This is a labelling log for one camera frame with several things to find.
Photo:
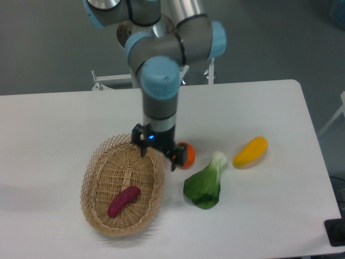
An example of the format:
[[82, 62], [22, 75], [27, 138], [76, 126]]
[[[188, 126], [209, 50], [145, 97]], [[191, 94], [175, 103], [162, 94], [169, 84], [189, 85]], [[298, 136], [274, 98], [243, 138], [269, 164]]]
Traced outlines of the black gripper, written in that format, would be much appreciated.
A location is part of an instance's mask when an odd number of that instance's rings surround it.
[[145, 156], [148, 147], [162, 152], [171, 162], [171, 171], [183, 167], [187, 161], [187, 146], [175, 144], [175, 126], [163, 132], [154, 131], [150, 124], [136, 124], [132, 129], [131, 143]]

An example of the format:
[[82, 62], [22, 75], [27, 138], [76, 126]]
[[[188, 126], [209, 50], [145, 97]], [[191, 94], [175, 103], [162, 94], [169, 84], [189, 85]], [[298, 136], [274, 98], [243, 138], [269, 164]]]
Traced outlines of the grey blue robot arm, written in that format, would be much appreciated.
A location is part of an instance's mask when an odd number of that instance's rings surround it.
[[224, 53], [227, 37], [223, 25], [209, 20], [201, 1], [169, 2], [176, 23], [172, 33], [154, 31], [155, 26], [163, 26], [160, 1], [84, 1], [83, 5], [97, 28], [121, 22], [137, 27], [124, 45], [143, 101], [143, 124], [133, 128], [132, 143], [142, 154], [147, 148], [162, 152], [172, 168], [184, 166], [187, 149], [174, 141], [180, 70]]

